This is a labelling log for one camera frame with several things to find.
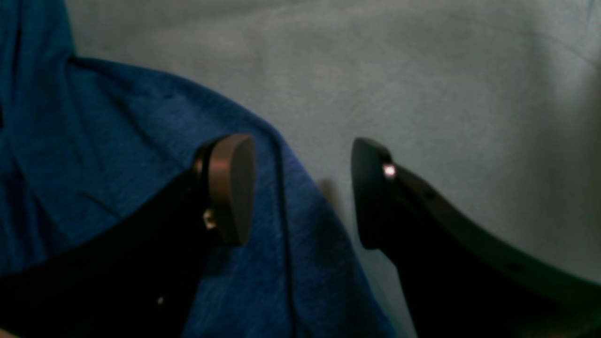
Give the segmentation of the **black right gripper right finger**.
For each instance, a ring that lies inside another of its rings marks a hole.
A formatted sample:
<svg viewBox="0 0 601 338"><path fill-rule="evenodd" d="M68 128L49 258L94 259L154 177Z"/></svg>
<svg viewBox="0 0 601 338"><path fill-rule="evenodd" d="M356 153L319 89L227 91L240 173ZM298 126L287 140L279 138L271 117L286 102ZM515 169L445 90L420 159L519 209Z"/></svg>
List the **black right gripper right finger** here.
<svg viewBox="0 0 601 338"><path fill-rule="evenodd" d="M396 267L420 338L598 338L600 284L485 231L430 184L356 138L351 176L359 238Z"/></svg>

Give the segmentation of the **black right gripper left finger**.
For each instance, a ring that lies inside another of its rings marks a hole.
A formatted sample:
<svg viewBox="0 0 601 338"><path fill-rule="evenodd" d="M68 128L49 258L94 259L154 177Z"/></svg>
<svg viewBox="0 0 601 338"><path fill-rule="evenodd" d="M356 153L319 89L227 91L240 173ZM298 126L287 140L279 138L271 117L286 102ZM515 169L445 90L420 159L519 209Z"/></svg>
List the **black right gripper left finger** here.
<svg viewBox="0 0 601 338"><path fill-rule="evenodd" d="M1 329L17 338L178 338L215 246L242 246L253 220L253 136L198 148L193 165L126 220L1 278Z"/></svg>

